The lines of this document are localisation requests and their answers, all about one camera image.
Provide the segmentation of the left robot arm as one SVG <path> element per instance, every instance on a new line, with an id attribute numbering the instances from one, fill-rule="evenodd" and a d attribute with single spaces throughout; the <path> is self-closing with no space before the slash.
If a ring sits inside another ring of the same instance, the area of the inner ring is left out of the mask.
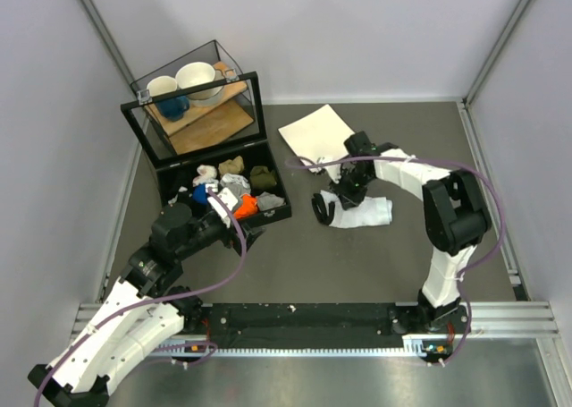
<path id="1" fill-rule="evenodd" d="M 76 339 L 58 357 L 36 365 L 29 382 L 34 402 L 105 406 L 119 384 L 163 342 L 202 324 L 201 290 L 176 285 L 182 263 L 221 242 L 244 257 L 263 234 L 241 226 L 226 208 L 193 216 L 182 203 L 167 205 L 148 241 L 128 261 L 111 292 Z"/>

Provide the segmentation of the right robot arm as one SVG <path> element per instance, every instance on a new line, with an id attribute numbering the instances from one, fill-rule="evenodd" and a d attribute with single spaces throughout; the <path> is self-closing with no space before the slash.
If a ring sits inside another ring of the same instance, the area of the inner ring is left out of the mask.
<path id="1" fill-rule="evenodd" d="M 423 329 L 440 330 L 457 310 L 458 283 L 476 246 L 492 226 L 475 175 L 466 169 L 450 171 L 416 163 L 413 156 L 391 143 L 373 144 L 362 131 L 349 136 L 344 146 L 357 161 L 342 168 L 339 179 L 331 182 L 337 200 L 328 210 L 346 219 L 390 214 L 387 205 L 366 196 L 367 185 L 373 180 L 390 182 L 422 201 L 433 255 L 417 297 L 416 317 Z"/>

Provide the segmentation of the white underwear black waistband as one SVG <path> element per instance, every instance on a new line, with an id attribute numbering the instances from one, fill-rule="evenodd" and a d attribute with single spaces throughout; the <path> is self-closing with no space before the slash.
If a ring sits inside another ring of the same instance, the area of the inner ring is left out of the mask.
<path id="1" fill-rule="evenodd" d="M 334 193 L 320 191 L 313 195 L 311 204 L 317 221 L 333 228 L 384 226 L 392 222 L 392 201 L 385 197 L 365 197 L 357 207 L 344 209 Z"/>

